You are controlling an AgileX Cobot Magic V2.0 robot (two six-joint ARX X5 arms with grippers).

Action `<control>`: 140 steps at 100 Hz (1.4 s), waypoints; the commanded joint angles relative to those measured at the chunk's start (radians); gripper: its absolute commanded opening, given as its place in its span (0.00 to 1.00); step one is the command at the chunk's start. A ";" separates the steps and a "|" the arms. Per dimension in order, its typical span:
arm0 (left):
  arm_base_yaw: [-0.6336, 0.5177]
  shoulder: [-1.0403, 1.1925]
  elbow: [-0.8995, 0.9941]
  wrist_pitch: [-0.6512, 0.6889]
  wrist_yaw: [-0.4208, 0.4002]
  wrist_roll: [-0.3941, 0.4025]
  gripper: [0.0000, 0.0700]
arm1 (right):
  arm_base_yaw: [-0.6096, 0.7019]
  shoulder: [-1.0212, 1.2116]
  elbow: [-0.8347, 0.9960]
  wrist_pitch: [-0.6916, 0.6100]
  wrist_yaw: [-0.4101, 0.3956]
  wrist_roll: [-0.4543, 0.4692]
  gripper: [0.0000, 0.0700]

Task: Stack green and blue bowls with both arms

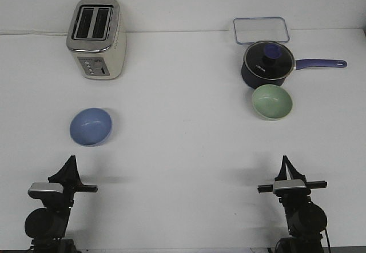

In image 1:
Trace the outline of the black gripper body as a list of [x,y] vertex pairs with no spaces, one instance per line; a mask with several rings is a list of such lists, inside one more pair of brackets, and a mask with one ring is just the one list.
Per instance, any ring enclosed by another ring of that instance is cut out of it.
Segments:
[[62,195],[57,204],[57,210],[66,210],[74,205],[74,195],[76,192],[95,193],[98,191],[97,185],[78,184],[59,184],[62,187]]
[[[311,202],[311,197],[310,197],[311,190],[326,188],[328,183],[325,180],[321,180],[321,181],[305,182],[305,185],[306,185],[305,189],[293,190],[288,193],[282,192],[279,195],[276,195],[279,198],[279,202],[283,206],[288,206],[288,205],[298,206],[298,205],[301,205],[304,203],[309,203],[309,202]],[[257,187],[257,190],[259,193],[266,193],[266,192],[273,193],[272,192],[273,184],[259,185]]]

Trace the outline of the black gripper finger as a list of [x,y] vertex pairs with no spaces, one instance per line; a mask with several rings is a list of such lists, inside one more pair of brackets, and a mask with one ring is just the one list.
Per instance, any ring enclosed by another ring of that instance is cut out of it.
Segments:
[[75,156],[71,155],[61,169],[54,175],[48,177],[50,183],[71,185],[75,183]]
[[307,179],[306,179],[306,176],[299,173],[295,167],[293,166],[293,164],[290,162],[289,158],[286,157],[286,165],[287,165],[287,168],[288,168],[288,172],[291,176],[291,179],[299,179],[299,180],[302,180],[303,182],[306,182]]
[[76,185],[83,185],[79,172],[78,172],[78,167],[77,167],[77,160],[76,160],[76,156],[73,156],[74,159],[74,183]]
[[287,160],[288,157],[286,155],[283,155],[280,172],[278,176],[275,177],[275,181],[287,180]]

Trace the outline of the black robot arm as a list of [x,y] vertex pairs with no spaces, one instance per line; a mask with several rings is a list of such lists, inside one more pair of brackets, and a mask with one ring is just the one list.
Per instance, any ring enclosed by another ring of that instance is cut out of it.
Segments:
[[322,232],[327,231],[324,210],[311,200],[311,191],[326,188],[327,181],[308,181],[284,155],[273,184],[259,185],[259,193],[271,192],[282,204],[289,236],[281,238],[274,252],[324,252]]
[[95,193],[96,185],[83,184],[76,156],[68,158],[47,182],[32,183],[27,194],[41,200],[43,207],[32,211],[25,220],[25,233],[32,238],[31,252],[79,252],[72,239],[65,239],[66,229],[77,192]]

